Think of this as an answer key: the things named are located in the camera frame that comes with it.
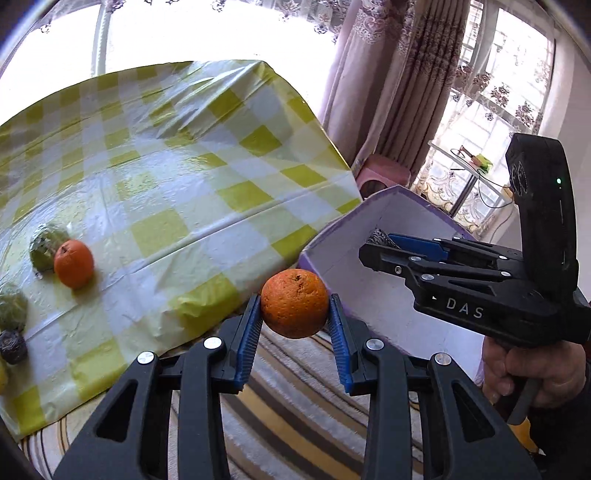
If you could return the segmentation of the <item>person's right hand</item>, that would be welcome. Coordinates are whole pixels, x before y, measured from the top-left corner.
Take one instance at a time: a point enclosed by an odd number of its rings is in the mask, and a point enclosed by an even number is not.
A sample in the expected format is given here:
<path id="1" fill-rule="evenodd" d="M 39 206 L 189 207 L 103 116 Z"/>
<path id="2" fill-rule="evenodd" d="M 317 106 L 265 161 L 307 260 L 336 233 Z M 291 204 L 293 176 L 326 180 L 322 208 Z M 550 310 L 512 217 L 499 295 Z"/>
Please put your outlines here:
<path id="1" fill-rule="evenodd" d="M 514 347 L 506 351 L 493 338 L 486 337 L 482 349 L 483 393 L 496 403 L 515 389 L 517 377 L 542 382 L 532 404 L 553 408 L 574 399 L 586 383 L 586 353 L 571 342 L 559 342 L 535 349 Z"/>

